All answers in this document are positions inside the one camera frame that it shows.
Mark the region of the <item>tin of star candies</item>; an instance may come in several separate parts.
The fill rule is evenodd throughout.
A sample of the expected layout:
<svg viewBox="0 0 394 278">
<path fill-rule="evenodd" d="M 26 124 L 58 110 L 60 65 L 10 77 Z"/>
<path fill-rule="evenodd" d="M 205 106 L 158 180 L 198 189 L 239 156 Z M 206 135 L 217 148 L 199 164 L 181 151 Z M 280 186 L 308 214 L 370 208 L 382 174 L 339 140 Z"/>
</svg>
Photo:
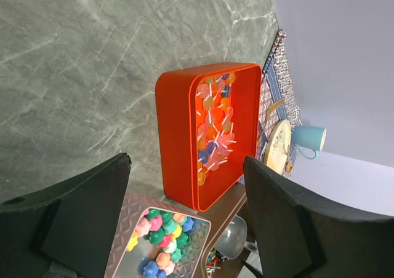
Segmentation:
<svg viewBox="0 0 394 278">
<path fill-rule="evenodd" d="M 126 193 L 105 277 L 193 277 L 211 222 L 145 196 Z"/>
</svg>

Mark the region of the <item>orange plastic tray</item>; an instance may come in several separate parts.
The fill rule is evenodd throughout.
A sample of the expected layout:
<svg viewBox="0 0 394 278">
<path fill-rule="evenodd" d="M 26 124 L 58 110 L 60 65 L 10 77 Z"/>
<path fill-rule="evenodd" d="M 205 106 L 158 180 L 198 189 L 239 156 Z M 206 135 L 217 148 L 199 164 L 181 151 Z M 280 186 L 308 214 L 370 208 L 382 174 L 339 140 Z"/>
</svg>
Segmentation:
<svg viewBox="0 0 394 278">
<path fill-rule="evenodd" d="M 155 88 L 166 197 L 204 212 L 257 150 L 262 68 L 224 62 L 169 71 Z"/>
</svg>

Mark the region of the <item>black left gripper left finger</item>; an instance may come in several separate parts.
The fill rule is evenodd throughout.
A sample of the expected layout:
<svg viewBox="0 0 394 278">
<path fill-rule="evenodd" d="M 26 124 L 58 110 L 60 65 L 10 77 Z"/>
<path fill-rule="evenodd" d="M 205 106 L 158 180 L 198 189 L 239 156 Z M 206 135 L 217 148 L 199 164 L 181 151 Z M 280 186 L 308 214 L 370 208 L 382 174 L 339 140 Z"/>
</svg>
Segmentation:
<svg viewBox="0 0 394 278">
<path fill-rule="evenodd" d="M 1 277 L 42 277 L 57 262 L 103 277 L 131 159 L 120 153 L 45 189 L 1 203 Z"/>
</svg>

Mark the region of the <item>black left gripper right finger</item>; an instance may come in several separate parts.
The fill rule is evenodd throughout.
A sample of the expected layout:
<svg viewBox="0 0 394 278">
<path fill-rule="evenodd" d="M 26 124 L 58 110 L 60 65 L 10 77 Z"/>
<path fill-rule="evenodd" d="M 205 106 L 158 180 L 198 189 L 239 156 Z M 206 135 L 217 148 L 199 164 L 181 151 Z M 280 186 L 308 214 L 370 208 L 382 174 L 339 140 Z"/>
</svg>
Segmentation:
<svg viewBox="0 0 394 278">
<path fill-rule="evenodd" d="M 256 277 L 392 277 L 393 218 L 332 201 L 253 157 L 243 164 Z"/>
</svg>

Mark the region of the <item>metal scoop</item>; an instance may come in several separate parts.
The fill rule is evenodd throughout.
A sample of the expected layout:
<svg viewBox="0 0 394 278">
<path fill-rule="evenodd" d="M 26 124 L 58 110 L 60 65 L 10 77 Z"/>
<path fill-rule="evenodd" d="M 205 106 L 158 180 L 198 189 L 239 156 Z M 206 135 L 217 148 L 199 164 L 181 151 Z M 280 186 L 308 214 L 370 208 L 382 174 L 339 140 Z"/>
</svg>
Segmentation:
<svg viewBox="0 0 394 278">
<path fill-rule="evenodd" d="M 231 260 L 239 257 L 244 249 L 258 253 L 257 244 L 247 241 L 247 224 L 238 215 L 234 216 L 223 230 L 214 248 Z"/>
</svg>

